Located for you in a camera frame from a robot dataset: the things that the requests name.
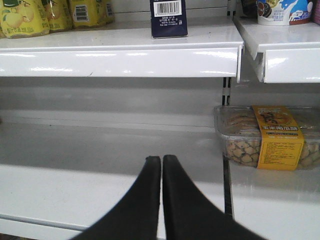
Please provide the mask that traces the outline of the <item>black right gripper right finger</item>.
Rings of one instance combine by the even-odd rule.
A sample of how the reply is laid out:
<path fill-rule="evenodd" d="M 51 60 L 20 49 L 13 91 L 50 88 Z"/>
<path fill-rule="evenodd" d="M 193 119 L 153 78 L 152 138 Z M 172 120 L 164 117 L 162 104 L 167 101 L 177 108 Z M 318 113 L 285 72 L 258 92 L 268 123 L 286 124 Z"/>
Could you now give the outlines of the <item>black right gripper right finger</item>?
<path fill-rule="evenodd" d="M 261 240 L 199 190 L 175 155 L 163 157 L 162 203 L 168 240 Z"/>

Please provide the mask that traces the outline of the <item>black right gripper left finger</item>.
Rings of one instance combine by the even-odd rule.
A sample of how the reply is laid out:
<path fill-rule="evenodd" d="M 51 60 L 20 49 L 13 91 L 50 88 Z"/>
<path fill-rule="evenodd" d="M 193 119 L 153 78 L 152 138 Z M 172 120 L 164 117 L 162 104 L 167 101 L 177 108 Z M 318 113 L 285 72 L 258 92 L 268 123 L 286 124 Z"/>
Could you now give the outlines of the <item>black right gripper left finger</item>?
<path fill-rule="evenodd" d="M 120 201 L 74 240 L 156 240 L 160 208 L 161 159 L 148 156 Z"/>

